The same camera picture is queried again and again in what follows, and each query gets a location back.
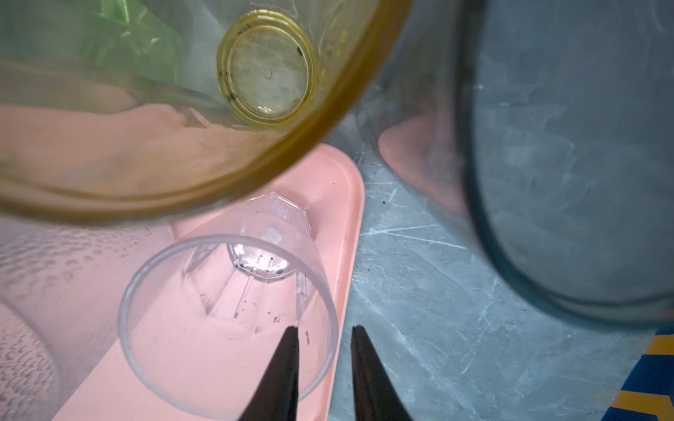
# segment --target upside-down plastic cup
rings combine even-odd
[[[133,277],[119,330],[136,375],[170,404],[236,419],[284,330],[299,328],[299,399],[334,357],[338,323],[306,213],[271,193],[234,206]]]

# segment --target blue and yellow object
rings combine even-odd
[[[674,327],[655,338],[601,421],[674,421]]]

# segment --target pink plastic tray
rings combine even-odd
[[[332,146],[319,145],[254,195],[269,191],[287,197],[307,211],[337,309],[339,346],[363,219],[363,179],[348,156]],[[218,209],[174,223],[176,238],[180,239],[223,211]],[[321,384],[299,403],[298,420],[328,419],[336,363],[335,359]],[[53,421],[203,419],[174,408],[145,388],[127,364],[119,342],[115,342]]]

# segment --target countertop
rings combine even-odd
[[[330,421],[354,420],[354,325],[415,420],[600,420],[652,332],[591,331],[543,314],[425,211],[352,116],[328,143],[356,162],[366,191]]]

